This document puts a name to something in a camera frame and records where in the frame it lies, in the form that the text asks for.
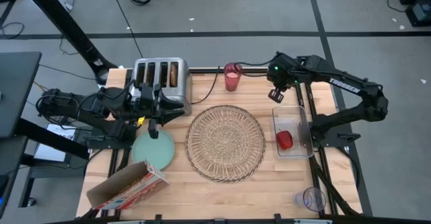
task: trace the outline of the red cup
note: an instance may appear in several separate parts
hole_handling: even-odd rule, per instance
[[[224,66],[224,83],[226,90],[235,91],[240,82],[242,67],[238,63],[228,63]]]

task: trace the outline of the silver toaster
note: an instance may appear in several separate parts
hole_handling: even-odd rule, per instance
[[[133,67],[136,86],[144,83],[153,87],[160,84],[163,94],[170,100],[184,105],[185,116],[191,114],[191,74],[186,61],[181,58],[138,59]],[[141,96],[135,87],[130,89],[133,98]]]

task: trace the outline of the red object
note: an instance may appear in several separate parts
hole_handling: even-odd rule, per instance
[[[283,130],[277,133],[276,136],[277,136],[277,144],[281,147],[281,149],[286,150],[291,148],[294,145],[292,134],[290,134],[288,130]]]
[[[235,91],[240,82],[242,67],[238,63],[228,63],[224,66],[224,83],[226,90]]]

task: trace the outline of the yellow tag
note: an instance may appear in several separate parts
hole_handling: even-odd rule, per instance
[[[141,126],[143,124],[143,120],[145,120],[145,117],[141,117],[141,118],[137,119],[137,125]]]

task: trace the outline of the toaster slot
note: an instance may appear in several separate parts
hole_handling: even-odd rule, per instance
[[[170,64],[170,72],[169,72],[169,87],[177,87],[178,86],[178,62],[172,62]]]
[[[150,87],[154,86],[154,73],[156,73],[156,64],[148,63],[147,79],[145,80],[145,82]]]
[[[166,87],[168,85],[168,63],[160,63],[160,76],[159,83],[161,87]]]
[[[145,75],[145,63],[141,63],[137,66],[137,72],[136,72],[136,80],[135,80],[135,87],[139,88],[139,85],[143,83],[143,76]]]

